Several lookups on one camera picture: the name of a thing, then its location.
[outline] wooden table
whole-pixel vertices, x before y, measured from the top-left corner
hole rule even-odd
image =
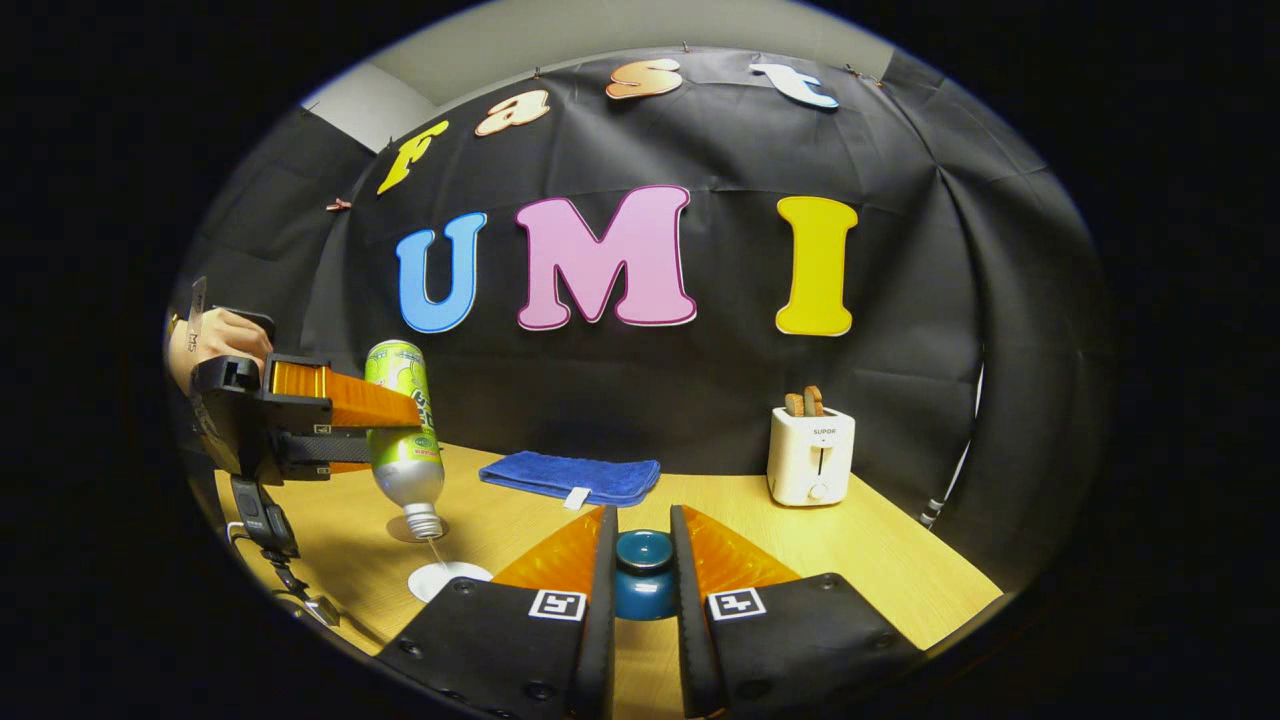
[[[497,574],[571,519],[589,512],[562,501],[484,483],[479,470],[500,455],[443,446],[445,486],[436,510],[449,533],[436,542],[444,560]],[[228,520],[239,514],[230,479],[218,471]],[[365,470],[329,482],[291,482],[268,488],[284,507],[302,557],[293,573],[342,614],[337,633],[375,655],[422,607],[408,575],[434,562],[425,543],[393,537],[403,512]],[[828,507],[794,509],[773,502],[763,475],[663,474],[635,507],[618,510],[620,532],[669,530],[672,505],[707,512],[785,565],[810,577],[840,573],[908,639],[928,648],[1000,596],[1001,591],[959,553],[850,475],[849,495]],[[238,547],[259,580],[280,580],[248,541]],[[682,717],[676,619],[617,620],[614,716]]]

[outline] towel tag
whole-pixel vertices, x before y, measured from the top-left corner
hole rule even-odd
[[[568,492],[568,497],[564,498],[564,507],[570,510],[581,510],[582,503],[586,502],[586,496],[591,495],[591,488],[573,488]]]

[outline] human hand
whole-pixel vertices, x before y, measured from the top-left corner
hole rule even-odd
[[[178,320],[169,336],[169,373],[182,388],[183,395],[191,392],[191,370],[196,365],[221,355],[248,357],[257,364],[261,378],[266,373],[266,355],[273,351],[266,331],[252,320],[223,307],[206,310],[201,315],[200,336],[196,348],[187,350],[187,320]]]

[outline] blue towel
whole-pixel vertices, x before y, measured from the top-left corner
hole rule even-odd
[[[658,474],[657,460],[604,462],[529,451],[508,455],[480,469],[480,479],[495,486],[561,498],[582,487],[591,491],[588,503],[618,507],[639,505],[658,482]]]

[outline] white saucer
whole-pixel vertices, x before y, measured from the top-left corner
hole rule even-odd
[[[424,565],[408,577],[408,592],[422,602],[431,602],[435,593],[448,584],[453,578],[471,578],[475,580],[492,580],[493,573],[472,565],[470,562],[431,562]]]

